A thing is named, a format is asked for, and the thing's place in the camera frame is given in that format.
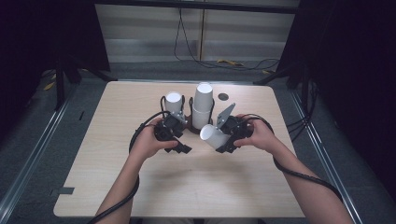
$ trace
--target table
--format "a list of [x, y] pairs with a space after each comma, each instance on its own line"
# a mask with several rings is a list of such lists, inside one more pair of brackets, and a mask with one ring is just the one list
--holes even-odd
[[[232, 115], [261, 115], [276, 136], [294, 152], [290, 137], [269, 87], [211, 83], [216, 102], [212, 118], [231, 103]], [[134, 130], [161, 111], [160, 99], [169, 91], [188, 99], [197, 83], [109, 82], [64, 183], [75, 188], [60, 195], [58, 217], [93, 217], [128, 156]], [[218, 98], [229, 95], [227, 101]], [[272, 156], [255, 147], [220, 154], [198, 134], [185, 130], [180, 142], [188, 154], [160, 150], [140, 171], [133, 217], [303, 217], [283, 174]]]

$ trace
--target white wall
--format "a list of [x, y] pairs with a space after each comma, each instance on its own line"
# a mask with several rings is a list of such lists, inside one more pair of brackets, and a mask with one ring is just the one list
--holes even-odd
[[[299, 0], [213, 2], [283, 7], [299, 4]], [[176, 60], [178, 9], [96, 5], [96, 11], [111, 63]], [[293, 15], [274, 13], [182, 9], [191, 51], [203, 60], [280, 58], [293, 18]], [[182, 30], [178, 36], [177, 55], [182, 59], [191, 57]]]

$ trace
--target black floor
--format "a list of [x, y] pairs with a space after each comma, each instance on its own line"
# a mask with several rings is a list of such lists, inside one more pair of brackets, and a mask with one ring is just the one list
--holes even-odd
[[[264, 78], [260, 70], [236, 72], [205, 68], [194, 62], [116, 63], [111, 64], [113, 77], [126, 79], [252, 82]], [[57, 197], [50, 195], [63, 186], [79, 145], [90, 124], [106, 83], [82, 72], [83, 79], [51, 137], [39, 164], [19, 198], [8, 223], [86, 223], [87, 218], [60, 218], [53, 215]], [[287, 124], [300, 117], [286, 88], [286, 78], [269, 84], [275, 93]], [[56, 105], [56, 90], [43, 91], [49, 82], [43, 78], [22, 118], [0, 147], [0, 196], [3, 199], [35, 144], [44, 132]], [[66, 85], [67, 90], [74, 85]], [[362, 223], [396, 223], [394, 201], [388, 196], [375, 174], [351, 147], [342, 131], [336, 128], [326, 105], [317, 99], [312, 119], [343, 184], [355, 204]], [[293, 142], [297, 156], [315, 173], [327, 179], [318, 155], [306, 131]], [[304, 218], [265, 218], [266, 223], [306, 223]]]

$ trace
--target forearm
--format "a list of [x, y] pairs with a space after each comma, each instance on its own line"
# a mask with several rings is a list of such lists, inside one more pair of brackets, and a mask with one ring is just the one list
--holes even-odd
[[[106, 211], [114, 204], [119, 203], [131, 193], [143, 161], [144, 160], [140, 159], [134, 154], [129, 155], [127, 161], [120, 171], [119, 176], [100, 205], [96, 215]], [[132, 204], [133, 200], [129, 201], [121, 208], [103, 218], [98, 223], [129, 223]]]
[[[283, 167], [317, 177], [283, 144], [279, 142], [276, 147], [273, 156]], [[330, 189], [293, 175], [285, 174], [285, 177], [310, 223], [352, 223], [344, 205]]]

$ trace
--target white paper cup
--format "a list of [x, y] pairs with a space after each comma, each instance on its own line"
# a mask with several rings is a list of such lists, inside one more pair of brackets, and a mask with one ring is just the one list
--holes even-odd
[[209, 122], [210, 111], [205, 113], [199, 112], [192, 106], [192, 126], [201, 130]]
[[181, 111], [183, 102], [181, 100], [181, 94], [176, 91], [171, 91], [165, 96], [165, 109], [175, 113]]
[[213, 105], [213, 88], [209, 83], [201, 82], [197, 86], [192, 104], [197, 109], [197, 111], [210, 111]]
[[211, 124], [206, 124], [202, 128], [199, 136], [214, 149], [223, 146], [230, 138], [230, 135], [224, 134], [221, 130]]

